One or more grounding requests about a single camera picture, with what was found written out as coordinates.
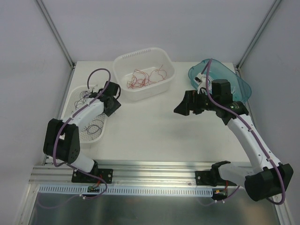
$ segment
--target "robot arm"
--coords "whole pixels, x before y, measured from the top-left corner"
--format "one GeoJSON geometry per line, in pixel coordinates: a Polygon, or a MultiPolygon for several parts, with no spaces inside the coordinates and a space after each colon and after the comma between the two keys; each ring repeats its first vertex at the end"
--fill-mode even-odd
{"type": "Polygon", "coordinates": [[[252,165],[252,169],[247,170],[234,166],[228,161],[219,162],[212,165],[212,169],[207,176],[201,176],[201,181],[216,186],[220,181],[229,180],[244,187],[248,195],[254,201],[280,194],[282,191],[279,178],[270,160],[272,159],[278,168],[285,189],[287,189],[291,180],[293,169],[289,164],[283,165],[270,151],[253,126],[248,111],[243,103],[238,101],[233,102],[233,96],[230,90],[230,83],[227,80],[214,80],[212,82],[212,98],[219,104],[238,114],[251,126],[250,130],[240,119],[236,118],[236,116],[215,106],[205,93],[197,93],[196,90],[186,91],[183,101],[174,109],[175,113],[186,116],[189,115],[190,110],[193,111],[194,114],[200,114],[205,110],[215,111],[216,115],[223,120],[224,124],[227,125],[238,138],[252,165]],[[252,132],[255,132],[270,158],[265,156],[252,132]]]}
{"type": "Polygon", "coordinates": [[[91,93],[89,99],[86,101],[88,106],[84,110],[78,109],[75,111],[73,114],[76,115],[75,117],[71,115],[71,118],[66,117],[62,120],[50,120],[45,137],[44,153],[51,157],[53,156],[54,143],[59,129],[66,121],[70,120],[63,128],[63,135],[60,136],[58,141],[56,158],[84,172],[97,174],[97,162],[80,152],[79,132],[82,131],[96,116],[102,113],[110,116],[121,106],[118,100],[114,98],[114,96],[117,95],[119,88],[119,85],[110,82],[103,95],[93,102],[92,100],[98,93],[91,93]]]}

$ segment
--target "table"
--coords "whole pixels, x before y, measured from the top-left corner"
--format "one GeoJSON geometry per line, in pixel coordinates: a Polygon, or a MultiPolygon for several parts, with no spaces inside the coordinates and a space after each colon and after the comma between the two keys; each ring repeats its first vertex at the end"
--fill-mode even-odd
{"type": "MultiPolygon", "coordinates": [[[[229,160],[249,164],[237,138],[214,112],[182,116],[173,113],[186,90],[192,90],[188,70],[197,62],[174,62],[176,77],[168,91],[140,101],[119,98],[122,104],[107,119],[102,139],[81,150],[90,158],[101,160],[218,162],[229,160]]],[[[232,63],[224,63],[234,71],[232,63]]],[[[85,85],[88,75],[97,68],[107,68],[113,75],[111,61],[79,61],[76,64],[71,91],[85,85]]],[[[103,86],[105,71],[95,73],[90,84],[103,86]]]]}

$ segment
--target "transparent blue container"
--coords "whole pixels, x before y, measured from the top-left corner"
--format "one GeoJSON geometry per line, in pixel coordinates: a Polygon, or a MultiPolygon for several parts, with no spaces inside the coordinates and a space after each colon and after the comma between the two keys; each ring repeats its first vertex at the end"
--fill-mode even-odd
{"type": "MultiPolygon", "coordinates": [[[[196,66],[190,68],[188,71],[188,77],[195,89],[198,88],[198,83],[194,80],[194,78],[202,72],[209,60],[210,59],[203,60],[196,66]]],[[[252,94],[249,84],[247,84],[244,80],[238,77],[233,71],[228,69],[218,60],[212,60],[210,65],[209,81],[211,82],[212,80],[216,79],[226,79],[230,82],[231,93],[233,95],[234,101],[241,101],[243,103],[246,103],[252,94]]]]}

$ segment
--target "white wall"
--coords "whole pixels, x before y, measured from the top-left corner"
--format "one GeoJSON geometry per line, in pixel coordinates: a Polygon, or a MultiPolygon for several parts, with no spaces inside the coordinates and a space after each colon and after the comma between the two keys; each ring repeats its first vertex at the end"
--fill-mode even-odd
{"type": "Polygon", "coordinates": [[[15,219],[69,66],[33,0],[0,1],[0,224],[15,219]]]}
{"type": "Polygon", "coordinates": [[[300,224],[300,1],[284,0],[242,67],[251,85],[256,126],[270,149],[290,163],[287,199],[300,224]]]}
{"type": "Polygon", "coordinates": [[[73,60],[161,47],[173,61],[238,63],[273,0],[44,0],[73,60]]]}

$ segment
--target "perforated tray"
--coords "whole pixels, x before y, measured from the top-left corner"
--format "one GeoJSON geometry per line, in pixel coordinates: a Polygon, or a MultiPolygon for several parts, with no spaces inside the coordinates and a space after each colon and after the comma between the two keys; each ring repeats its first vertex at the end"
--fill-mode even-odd
{"type": "MultiPolygon", "coordinates": [[[[87,100],[87,94],[88,92],[86,86],[79,86],[72,90],[70,98],[66,103],[66,109],[62,115],[62,118],[70,116],[77,109],[84,106],[87,100]]],[[[80,144],[90,145],[99,141],[104,132],[106,118],[107,116],[105,114],[98,115],[84,128],[84,130],[80,131],[80,144]]]]}

